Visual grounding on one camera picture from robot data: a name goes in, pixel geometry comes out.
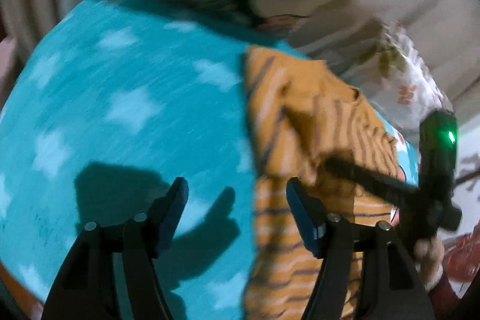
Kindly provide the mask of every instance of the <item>orange striped cloth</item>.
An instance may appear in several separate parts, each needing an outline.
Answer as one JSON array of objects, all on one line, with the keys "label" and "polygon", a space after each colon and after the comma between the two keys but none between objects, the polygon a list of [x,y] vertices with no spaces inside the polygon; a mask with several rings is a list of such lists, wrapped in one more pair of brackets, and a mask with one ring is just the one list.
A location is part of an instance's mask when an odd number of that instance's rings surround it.
[{"label": "orange striped cloth", "polygon": [[[298,320],[322,261],[303,246],[287,204],[287,180],[299,177],[328,212],[351,222],[372,226],[390,220],[391,205],[361,186],[333,178],[321,163],[335,153],[398,178],[396,140],[362,93],[331,74],[322,61],[251,46],[245,57],[245,88],[259,172],[257,257],[244,294],[245,314],[249,320]],[[344,318],[356,304],[361,258],[361,253],[353,255]]]}]

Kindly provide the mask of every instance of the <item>human hand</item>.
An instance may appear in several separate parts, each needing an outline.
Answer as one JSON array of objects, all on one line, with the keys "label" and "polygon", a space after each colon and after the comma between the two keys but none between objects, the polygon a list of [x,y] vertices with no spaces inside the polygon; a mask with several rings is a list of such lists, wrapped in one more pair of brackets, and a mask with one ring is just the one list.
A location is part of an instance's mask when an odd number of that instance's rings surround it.
[{"label": "human hand", "polygon": [[419,277],[426,290],[432,290],[443,274],[443,257],[445,249],[437,238],[420,239],[414,247],[414,255],[420,264]]}]

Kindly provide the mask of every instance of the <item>red fabric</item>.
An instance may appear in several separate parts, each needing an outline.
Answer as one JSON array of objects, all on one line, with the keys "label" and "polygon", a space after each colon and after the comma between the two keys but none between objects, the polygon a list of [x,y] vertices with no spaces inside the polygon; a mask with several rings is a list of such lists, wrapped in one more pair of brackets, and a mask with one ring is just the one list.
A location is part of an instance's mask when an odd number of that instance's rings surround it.
[{"label": "red fabric", "polygon": [[444,268],[448,279],[455,282],[472,282],[480,268],[480,227],[457,240],[455,247],[445,255]]},{"label": "red fabric", "polygon": [[430,293],[431,305],[437,320],[446,320],[453,308],[460,302],[455,292],[448,282],[446,273],[444,272],[440,282],[434,287]]}]

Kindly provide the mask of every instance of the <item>star pattern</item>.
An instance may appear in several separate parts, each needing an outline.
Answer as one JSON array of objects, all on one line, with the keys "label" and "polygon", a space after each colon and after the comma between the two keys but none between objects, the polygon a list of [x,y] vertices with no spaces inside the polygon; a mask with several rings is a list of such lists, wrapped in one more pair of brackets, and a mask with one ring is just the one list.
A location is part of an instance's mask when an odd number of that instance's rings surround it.
[{"label": "star pattern", "polygon": [[0,218],[7,218],[7,210],[11,203],[11,195],[5,187],[5,175],[0,175]]},{"label": "star pattern", "polygon": [[35,266],[33,264],[31,264],[29,267],[20,265],[19,268],[26,287],[28,287],[28,289],[35,293],[38,298],[45,302],[47,300],[47,296],[49,295],[50,289],[41,280]]},{"label": "star pattern", "polygon": [[57,129],[40,134],[35,140],[33,170],[41,171],[50,180],[55,179],[59,169],[71,157],[72,150],[63,142],[63,134]]},{"label": "star pattern", "polygon": [[190,195],[190,199],[188,200],[187,205],[185,205],[185,210],[183,211],[178,227],[175,230],[175,235],[183,235],[195,228],[195,226],[203,221],[209,208],[209,204],[193,198]]},{"label": "star pattern", "polygon": [[73,15],[74,15],[73,12],[69,12],[65,17],[63,17],[60,23],[68,21],[69,19],[71,19]]},{"label": "star pattern", "polygon": [[162,111],[163,106],[150,100],[146,86],[133,91],[117,91],[110,98],[105,120],[123,125],[136,135],[150,118]]},{"label": "star pattern", "polygon": [[178,31],[180,33],[188,33],[194,31],[197,27],[197,24],[193,21],[172,21],[168,24],[165,24],[163,27],[165,30]]},{"label": "star pattern", "polygon": [[98,46],[103,49],[122,49],[127,48],[138,42],[130,28],[123,28],[119,31],[108,31],[103,35],[103,38],[98,43]]},{"label": "star pattern", "polygon": [[214,309],[222,310],[238,307],[246,283],[247,278],[243,272],[237,272],[232,279],[223,283],[210,282],[207,288],[215,297]]},{"label": "star pattern", "polygon": [[237,141],[237,152],[240,159],[237,165],[237,172],[246,172],[251,169],[252,155],[250,144],[246,139]]},{"label": "star pattern", "polygon": [[233,86],[240,83],[240,78],[222,63],[201,59],[195,61],[193,66],[199,73],[197,80],[200,83],[218,86],[221,92],[228,92]]},{"label": "star pattern", "polygon": [[5,114],[7,113],[7,108],[4,106],[2,110],[0,110],[0,124],[2,123],[3,119],[5,118]]},{"label": "star pattern", "polygon": [[59,53],[40,58],[34,65],[28,79],[33,80],[40,90],[44,89],[50,79],[58,72],[60,68],[59,60]]},{"label": "star pattern", "polygon": [[395,133],[395,138],[397,139],[397,152],[404,151],[407,152],[407,143],[405,143],[405,139],[403,136],[400,134],[399,131],[396,129],[394,130]]},{"label": "star pattern", "polygon": [[70,251],[71,247],[74,245],[75,243],[75,240],[77,240],[77,238],[75,236],[68,236],[66,239],[65,239],[65,248]]}]

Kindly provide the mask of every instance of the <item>teal blanket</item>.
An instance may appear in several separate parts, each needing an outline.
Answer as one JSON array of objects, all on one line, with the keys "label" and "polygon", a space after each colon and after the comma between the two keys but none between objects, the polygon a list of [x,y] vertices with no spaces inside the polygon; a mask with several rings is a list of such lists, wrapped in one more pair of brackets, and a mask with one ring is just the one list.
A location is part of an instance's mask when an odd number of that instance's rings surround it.
[{"label": "teal blanket", "polygon": [[[190,199],[155,263],[167,303],[177,320],[240,319],[255,255],[241,75],[251,43],[294,53],[153,0],[81,2],[38,45],[0,116],[7,269],[45,300],[87,222],[122,223],[183,176]],[[404,145],[414,182],[416,152]]]}]

